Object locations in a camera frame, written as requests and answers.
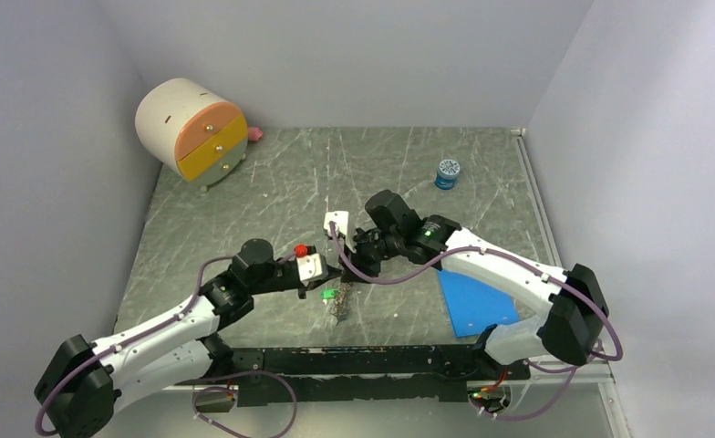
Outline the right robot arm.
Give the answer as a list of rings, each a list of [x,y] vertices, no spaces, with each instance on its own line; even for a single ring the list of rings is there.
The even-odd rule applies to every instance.
[[[353,280],[389,286],[391,279],[379,275],[381,265],[401,256],[418,268],[399,283],[435,268],[494,287],[533,311],[531,318],[482,332],[471,357],[485,379],[517,360],[543,355],[581,367],[597,356],[602,331],[613,329],[596,274],[587,266],[564,270],[522,257],[439,214],[419,216],[390,190],[373,195],[365,210],[374,224],[368,230],[356,228],[346,211],[328,212],[324,220],[325,234]]]

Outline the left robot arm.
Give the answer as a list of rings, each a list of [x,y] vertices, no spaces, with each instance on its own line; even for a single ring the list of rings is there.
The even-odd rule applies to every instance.
[[[194,291],[175,307],[104,338],[64,340],[34,394],[41,437],[91,437],[130,404],[182,381],[227,379],[232,350],[219,333],[254,309],[254,296],[296,291],[300,297],[340,276],[312,245],[275,257],[271,244],[251,239],[228,266],[205,280],[202,263]]]

